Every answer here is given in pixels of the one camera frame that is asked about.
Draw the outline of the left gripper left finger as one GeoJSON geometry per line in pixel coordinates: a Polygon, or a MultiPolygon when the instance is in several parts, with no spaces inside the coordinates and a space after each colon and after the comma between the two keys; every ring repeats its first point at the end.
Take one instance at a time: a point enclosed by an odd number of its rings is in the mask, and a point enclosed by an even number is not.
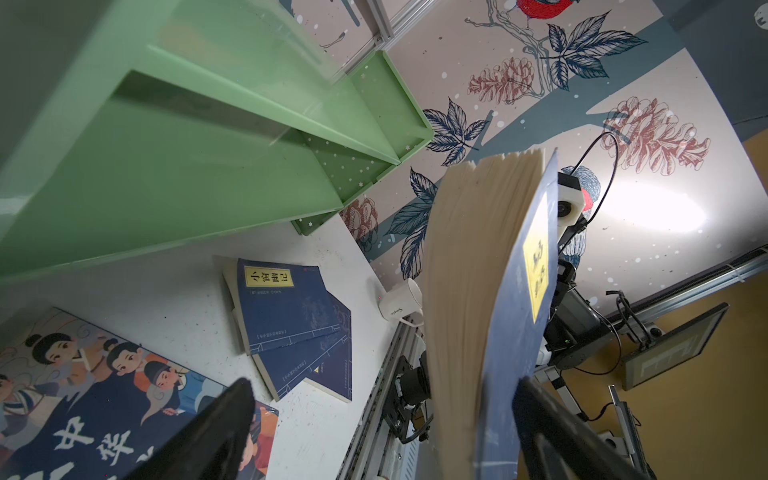
{"type": "Polygon", "coordinates": [[[129,479],[234,479],[255,413],[251,382],[240,378],[129,479]]]}

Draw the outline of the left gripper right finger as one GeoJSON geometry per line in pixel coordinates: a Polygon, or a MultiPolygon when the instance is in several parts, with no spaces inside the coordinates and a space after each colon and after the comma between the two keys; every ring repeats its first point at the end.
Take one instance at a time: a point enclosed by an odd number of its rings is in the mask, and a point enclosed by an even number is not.
{"type": "Polygon", "coordinates": [[[627,456],[599,438],[528,378],[520,380],[513,413],[521,451],[531,479],[649,479],[635,417],[614,386],[612,405],[624,433],[627,456]]]}

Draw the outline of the blue book small yellow label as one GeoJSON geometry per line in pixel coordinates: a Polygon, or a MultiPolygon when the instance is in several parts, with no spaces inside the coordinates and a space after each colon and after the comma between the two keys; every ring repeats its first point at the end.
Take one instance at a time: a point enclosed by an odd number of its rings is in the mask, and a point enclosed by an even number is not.
{"type": "Polygon", "coordinates": [[[419,278],[433,432],[446,479],[513,479],[513,414],[557,276],[557,166],[542,150],[450,167],[419,278]]]}

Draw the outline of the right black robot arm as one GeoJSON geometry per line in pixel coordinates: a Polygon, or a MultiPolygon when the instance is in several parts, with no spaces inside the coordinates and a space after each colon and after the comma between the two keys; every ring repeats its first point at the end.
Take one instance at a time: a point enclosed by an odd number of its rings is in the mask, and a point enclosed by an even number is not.
{"type": "Polygon", "coordinates": [[[576,289],[576,268],[560,258],[554,299],[550,317],[539,349],[534,379],[550,384],[563,400],[566,409],[577,418],[588,422],[562,373],[579,370],[581,365],[605,345],[621,339],[615,325],[597,312],[576,289]]]}

